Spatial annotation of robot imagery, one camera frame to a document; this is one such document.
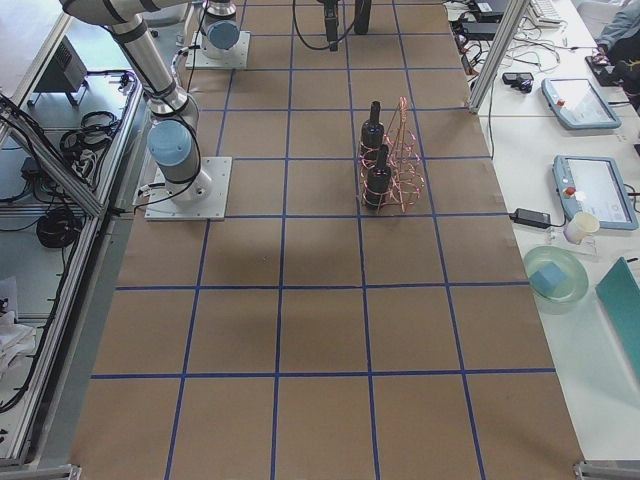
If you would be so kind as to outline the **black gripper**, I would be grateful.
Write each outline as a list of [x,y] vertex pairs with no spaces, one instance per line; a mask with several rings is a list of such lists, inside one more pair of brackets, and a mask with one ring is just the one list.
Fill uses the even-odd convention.
[[328,43],[338,42],[338,1],[337,0],[319,0],[323,6],[323,18],[326,40]]

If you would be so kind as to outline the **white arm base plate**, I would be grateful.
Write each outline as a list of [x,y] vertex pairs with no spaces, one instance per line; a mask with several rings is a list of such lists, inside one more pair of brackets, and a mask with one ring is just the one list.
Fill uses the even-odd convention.
[[145,208],[147,221],[196,221],[225,219],[233,159],[231,157],[203,157],[194,182],[184,185],[169,183],[159,168],[154,182],[161,183],[151,190]]
[[198,49],[189,51],[185,65],[194,70],[244,70],[247,68],[250,38],[249,31],[241,31],[238,42],[225,50],[216,48],[206,36],[196,32],[191,44],[197,45]]

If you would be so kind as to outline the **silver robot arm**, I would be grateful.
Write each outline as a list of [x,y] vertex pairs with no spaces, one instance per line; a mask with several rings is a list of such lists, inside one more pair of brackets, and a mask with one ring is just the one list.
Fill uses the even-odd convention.
[[[310,50],[336,51],[339,44],[339,19],[337,1],[319,1],[323,8],[327,45],[309,44],[297,26],[296,7],[292,6],[294,30],[300,41]],[[240,39],[241,30],[236,22],[236,5],[233,1],[203,1],[198,31],[216,49],[230,50]]]
[[202,167],[196,139],[198,109],[156,48],[145,13],[176,6],[176,1],[63,1],[63,11],[86,24],[107,30],[147,96],[154,125],[147,148],[162,172],[168,199],[191,203],[206,198],[211,179]]

